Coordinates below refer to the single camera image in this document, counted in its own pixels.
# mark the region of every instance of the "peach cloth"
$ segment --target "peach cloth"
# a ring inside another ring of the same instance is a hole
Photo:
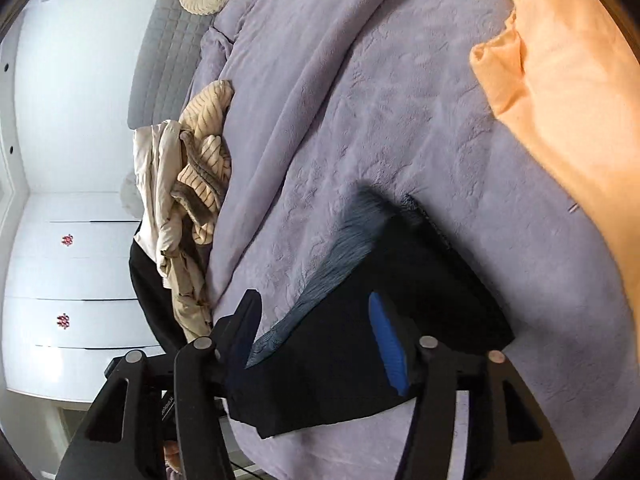
[[[496,118],[602,233],[640,333],[640,65],[599,0],[513,3],[471,67]]]

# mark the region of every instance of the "clothes pile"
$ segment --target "clothes pile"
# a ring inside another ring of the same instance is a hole
[[[204,274],[231,177],[221,134],[233,94],[228,81],[214,81],[178,121],[134,133],[136,186],[145,211],[129,267],[140,305],[166,352],[211,332]]]

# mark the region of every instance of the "fleece blanket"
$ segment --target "fleece blanket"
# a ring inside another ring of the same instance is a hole
[[[516,333],[506,352],[587,480],[640,404],[634,330],[599,232],[495,120],[468,65],[510,10],[508,0],[231,0],[215,27],[233,46],[212,80],[236,92],[223,133],[233,173],[207,281],[216,318],[247,288],[261,293],[260,336],[329,250],[355,182],[411,194],[499,299]],[[412,409],[266,440],[233,428],[277,478],[387,480]]]

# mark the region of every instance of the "quilted headboard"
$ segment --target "quilted headboard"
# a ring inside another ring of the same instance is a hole
[[[129,128],[178,120],[214,18],[190,14],[178,0],[156,1],[131,85]]]

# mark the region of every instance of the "dresser drawer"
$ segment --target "dresser drawer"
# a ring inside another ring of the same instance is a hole
[[[23,219],[37,222],[134,221],[122,207],[120,194],[34,193]]]
[[[41,300],[135,300],[129,257],[12,257],[5,296]]]
[[[127,258],[137,222],[22,222],[15,258]]]
[[[100,349],[158,345],[137,300],[6,298],[2,331],[17,343],[36,346]]]
[[[129,349],[85,350],[13,345],[3,341],[4,376],[12,392],[69,402],[94,402],[106,382],[104,370]],[[159,346],[141,348],[148,356],[163,354]]]

